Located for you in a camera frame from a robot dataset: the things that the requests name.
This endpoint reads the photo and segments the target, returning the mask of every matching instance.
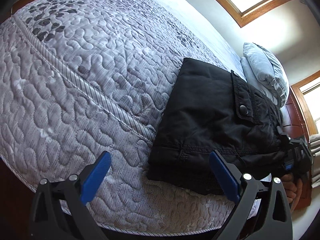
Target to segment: pillow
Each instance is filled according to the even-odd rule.
[[[250,64],[248,60],[245,57],[241,58],[241,65],[243,68],[244,76],[247,80],[247,83],[254,86],[256,89],[261,91],[267,98],[269,98],[276,106],[278,105],[278,100],[276,97],[274,97],[271,92],[265,88],[256,78],[254,75],[252,68],[250,67]]]
[[[284,106],[289,97],[289,81],[276,56],[264,47],[249,42],[243,44],[243,54],[257,80],[277,98],[278,107]]]

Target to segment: human hand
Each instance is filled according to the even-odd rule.
[[[289,204],[292,203],[291,210],[290,210],[291,213],[296,208],[296,206],[300,200],[301,192],[302,192],[301,179],[298,179],[296,185],[293,183],[293,179],[294,178],[291,173],[286,174],[281,178],[285,193],[287,195],[288,202],[289,202]]]

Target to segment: jacket pocket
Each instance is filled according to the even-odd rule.
[[[255,101],[254,91],[240,77],[231,70],[231,78],[235,97],[236,115],[241,120],[259,124],[259,113]]]

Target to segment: metal snap button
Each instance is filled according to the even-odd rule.
[[[247,115],[249,113],[248,108],[246,106],[239,107],[240,113],[243,115]]]

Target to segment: white wall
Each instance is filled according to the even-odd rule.
[[[240,28],[216,0],[187,0],[242,56],[244,42],[255,42],[282,62],[290,84],[320,70],[320,27],[311,11],[292,0]]]

